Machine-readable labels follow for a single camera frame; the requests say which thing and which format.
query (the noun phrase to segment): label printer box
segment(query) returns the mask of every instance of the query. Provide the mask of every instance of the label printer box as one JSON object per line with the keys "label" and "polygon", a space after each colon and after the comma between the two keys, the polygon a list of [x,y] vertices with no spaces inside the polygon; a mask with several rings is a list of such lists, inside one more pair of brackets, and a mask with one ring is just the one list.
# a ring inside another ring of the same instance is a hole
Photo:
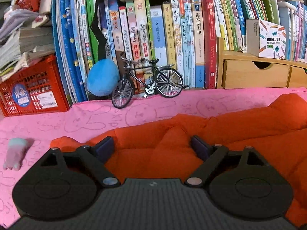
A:
{"label": "label printer box", "polygon": [[285,59],[285,27],[259,19],[247,19],[246,48],[248,53],[257,57]]}

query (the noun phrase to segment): red plastic crate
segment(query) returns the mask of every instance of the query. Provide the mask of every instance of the red plastic crate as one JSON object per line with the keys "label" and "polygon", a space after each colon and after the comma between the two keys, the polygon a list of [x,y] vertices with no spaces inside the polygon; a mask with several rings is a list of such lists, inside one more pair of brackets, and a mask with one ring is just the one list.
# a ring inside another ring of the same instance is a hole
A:
{"label": "red plastic crate", "polygon": [[1,83],[0,96],[5,117],[69,109],[55,55],[44,57]]}

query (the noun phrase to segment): wooden drawer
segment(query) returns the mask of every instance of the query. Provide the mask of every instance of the wooden drawer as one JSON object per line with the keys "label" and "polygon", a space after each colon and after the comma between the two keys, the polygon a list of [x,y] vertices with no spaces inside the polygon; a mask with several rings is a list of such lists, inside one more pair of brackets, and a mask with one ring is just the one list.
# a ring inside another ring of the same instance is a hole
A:
{"label": "wooden drawer", "polygon": [[223,68],[222,87],[286,87],[289,66],[275,63],[260,63],[268,66],[258,68],[254,62],[245,60],[225,60]]}
{"label": "wooden drawer", "polygon": [[300,67],[290,67],[289,81],[287,84],[289,88],[305,87],[307,88],[307,74],[305,70]]}

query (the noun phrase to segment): bookshelf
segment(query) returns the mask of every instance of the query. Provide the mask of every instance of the bookshelf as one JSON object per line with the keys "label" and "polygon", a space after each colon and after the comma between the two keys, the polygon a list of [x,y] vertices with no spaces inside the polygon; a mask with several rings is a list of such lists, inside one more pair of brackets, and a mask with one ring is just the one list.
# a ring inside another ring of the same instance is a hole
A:
{"label": "bookshelf", "polygon": [[307,87],[307,64],[224,50],[217,38],[217,88]]}

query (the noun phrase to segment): blue plush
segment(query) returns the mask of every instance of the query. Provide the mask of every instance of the blue plush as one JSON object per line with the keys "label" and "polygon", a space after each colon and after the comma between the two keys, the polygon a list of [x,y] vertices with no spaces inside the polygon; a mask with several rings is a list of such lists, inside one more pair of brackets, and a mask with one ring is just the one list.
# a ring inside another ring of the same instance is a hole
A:
{"label": "blue plush", "polygon": [[95,96],[112,93],[119,81],[119,71],[110,59],[102,59],[93,65],[87,76],[87,89]]}

